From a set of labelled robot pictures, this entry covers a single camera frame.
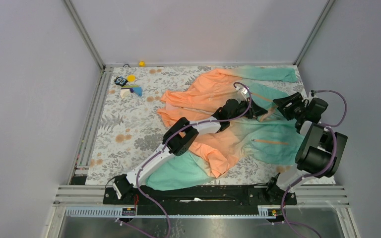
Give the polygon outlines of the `orange and teal jacket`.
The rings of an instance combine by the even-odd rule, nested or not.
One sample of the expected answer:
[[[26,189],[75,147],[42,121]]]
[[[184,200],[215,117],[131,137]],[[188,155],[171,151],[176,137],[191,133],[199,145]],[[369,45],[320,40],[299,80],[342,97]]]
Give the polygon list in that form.
[[[161,97],[165,106],[157,111],[166,127],[178,119],[190,121],[207,119],[229,99],[237,99],[235,82],[248,86],[252,102],[266,110],[253,119],[237,114],[227,129],[218,133],[199,135],[189,150],[161,165],[146,180],[156,190],[187,188],[217,179],[236,179],[238,184],[252,183],[250,176],[257,168],[244,165],[243,159],[254,159],[265,165],[261,179],[288,170],[303,141],[273,103],[286,97],[285,92],[265,86],[265,81],[283,85],[297,83],[294,68],[261,68],[242,66],[216,68],[201,74],[185,91],[166,91]]]

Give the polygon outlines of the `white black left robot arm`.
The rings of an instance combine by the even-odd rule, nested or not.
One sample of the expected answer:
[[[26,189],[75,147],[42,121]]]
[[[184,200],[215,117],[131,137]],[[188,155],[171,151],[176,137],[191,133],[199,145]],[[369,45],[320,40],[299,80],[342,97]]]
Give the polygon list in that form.
[[[241,117],[257,119],[267,112],[250,98],[240,102],[229,99],[207,119],[190,121],[185,117],[180,118],[164,134],[161,144],[147,159],[126,174],[114,177],[115,198],[123,204],[130,203],[134,197],[134,188],[139,188],[139,184],[165,162],[187,152],[199,135],[222,132],[230,126],[232,120]]]

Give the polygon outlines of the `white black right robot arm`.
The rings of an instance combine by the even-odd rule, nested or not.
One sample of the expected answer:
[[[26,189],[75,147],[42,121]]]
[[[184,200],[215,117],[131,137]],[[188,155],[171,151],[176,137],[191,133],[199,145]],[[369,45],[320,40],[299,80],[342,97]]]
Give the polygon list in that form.
[[[290,170],[278,173],[266,184],[262,195],[270,204],[292,201],[297,187],[311,179],[332,177],[340,165],[348,137],[321,122],[328,103],[316,94],[313,90],[309,98],[295,93],[273,100],[285,119],[295,119],[295,129],[304,140]]]

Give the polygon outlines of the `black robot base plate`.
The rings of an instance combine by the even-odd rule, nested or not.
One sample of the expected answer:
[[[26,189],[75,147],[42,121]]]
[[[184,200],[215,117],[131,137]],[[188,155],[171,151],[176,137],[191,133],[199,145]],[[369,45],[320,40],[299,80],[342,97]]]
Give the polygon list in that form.
[[[227,201],[240,205],[280,205],[282,199],[288,205],[296,205],[294,193],[276,185],[201,185],[176,190],[160,191],[147,186],[141,190],[160,204],[180,201]]]

